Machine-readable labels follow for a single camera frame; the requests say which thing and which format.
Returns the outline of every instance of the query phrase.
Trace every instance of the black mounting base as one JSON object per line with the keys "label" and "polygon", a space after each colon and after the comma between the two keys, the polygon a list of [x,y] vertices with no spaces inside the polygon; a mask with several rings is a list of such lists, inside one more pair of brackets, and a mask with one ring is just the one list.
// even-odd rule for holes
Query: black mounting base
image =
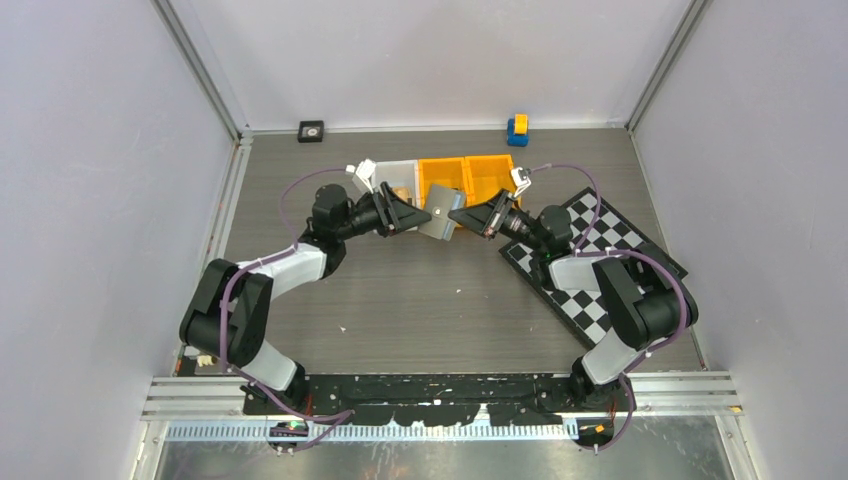
{"label": "black mounting base", "polygon": [[[575,405],[568,393],[568,377],[541,374],[440,375],[310,375],[310,414],[332,415],[353,409],[349,423],[386,425],[394,420],[409,426],[466,425],[485,404],[491,425],[561,424],[562,412],[592,412],[604,416],[613,404],[627,405],[620,388],[592,405]],[[254,396],[244,403],[245,415],[277,415],[279,409]]]}

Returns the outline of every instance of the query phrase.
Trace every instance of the metal floor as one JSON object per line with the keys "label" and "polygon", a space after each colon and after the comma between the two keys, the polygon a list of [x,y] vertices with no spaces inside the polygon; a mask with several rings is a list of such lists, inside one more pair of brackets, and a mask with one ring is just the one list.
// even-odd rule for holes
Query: metal floor
{"label": "metal floor", "polygon": [[277,457],[262,443],[169,442],[156,478],[184,479],[186,472],[242,480],[733,478],[713,417],[636,418],[598,456],[558,441],[328,443],[293,457]]}

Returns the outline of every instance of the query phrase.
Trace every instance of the yellow block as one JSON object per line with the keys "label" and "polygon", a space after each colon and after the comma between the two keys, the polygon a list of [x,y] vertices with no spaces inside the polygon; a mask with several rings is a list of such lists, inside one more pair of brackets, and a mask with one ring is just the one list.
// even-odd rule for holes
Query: yellow block
{"label": "yellow block", "polygon": [[515,116],[515,134],[527,135],[527,115],[519,113]]}

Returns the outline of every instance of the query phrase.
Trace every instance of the blue block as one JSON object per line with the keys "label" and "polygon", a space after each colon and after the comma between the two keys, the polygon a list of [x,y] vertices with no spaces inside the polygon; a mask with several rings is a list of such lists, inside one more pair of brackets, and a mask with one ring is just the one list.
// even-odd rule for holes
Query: blue block
{"label": "blue block", "polygon": [[515,134],[515,119],[510,118],[508,122],[506,122],[506,144],[511,147],[526,147],[527,142],[530,141],[530,133],[528,132],[525,135],[516,135]]}

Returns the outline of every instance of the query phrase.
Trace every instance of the metal frame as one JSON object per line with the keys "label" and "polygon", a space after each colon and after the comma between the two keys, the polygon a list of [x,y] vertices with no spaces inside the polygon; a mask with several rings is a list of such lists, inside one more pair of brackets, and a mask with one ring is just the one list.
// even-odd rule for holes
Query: metal frame
{"label": "metal frame", "polygon": [[[736,387],[728,372],[632,373],[638,417],[742,414]],[[555,375],[566,378],[568,375]],[[153,379],[143,421],[220,420],[253,418],[297,420],[292,415],[244,416],[247,380],[238,376],[157,377]],[[594,418],[604,412],[559,412],[563,418]],[[488,419],[485,408],[478,418]]]}
{"label": "metal frame", "polygon": [[[630,377],[638,404],[634,416],[715,416],[734,475],[756,478],[750,474],[754,470],[738,429],[743,410],[728,372],[634,373]],[[141,416],[145,428],[132,480],[154,478],[164,445],[170,440],[264,442],[269,438],[269,426],[297,420],[292,415],[245,416],[245,393],[239,387],[246,383],[241,377],[224,375],[154,378]],[[343,426],[326,441],[565,440],[574,438],[577,419],[596,418],[605,412],[558,414],[562,426],[490,427],[483,406],[466,427]]]}
{"label": "metal frame", "polygon": [[197,79],[200,89],[203,90],[203,94],[209,99],[209,103],[227,130],[227,133],[230,134],[233,140],[238,140],[241,136],[239,128],[236,126],[232,114],[224,103],[224,99],[218,93],[218,88],[215,86],[209,70],[203,64],[203,59],[200,58],[200,54],[197,52],[197,48],[195,48],[179,15],[177,15],[177,11],[174,9],[171,0],[151,0],[151,3],[156,7],[156,11],[159,12],[162,23],[168,28],[168,32],[174,39],[174,43],[177,44],[177,48],[182,53],[189,69],[191,69],[192,74]]}
{"label": "metal frame", "polygon": [[654,96],[660,86],[662,86],[668,72],[680,56],[680,52],[686,46],[686,42],[689,40],[692,31],[694,31],[705,9],[711,3],[712,0],[691,0],[689,2],[689,7],[686,9],[686,13],[683,14],[683,19],[681,19],[680,23],[677,25],[677,29],[671,37],[671,42],[668,44],[668,47],[666,47],[662,58],[660,58],[657,68],[654,69],[654,73],[651,75],[648,85],[646,85],[645,90],[642,91],[639,101],[636,102],[636,108],[630,115],[630,120],[628,120],[624,126],[628,132],[635,131],[636,127],[639,126],[639,121],[642,120],[642,116],[645,114],[645,111],[648,109],[648,106],[651,104],[651,101],[654,99]]}

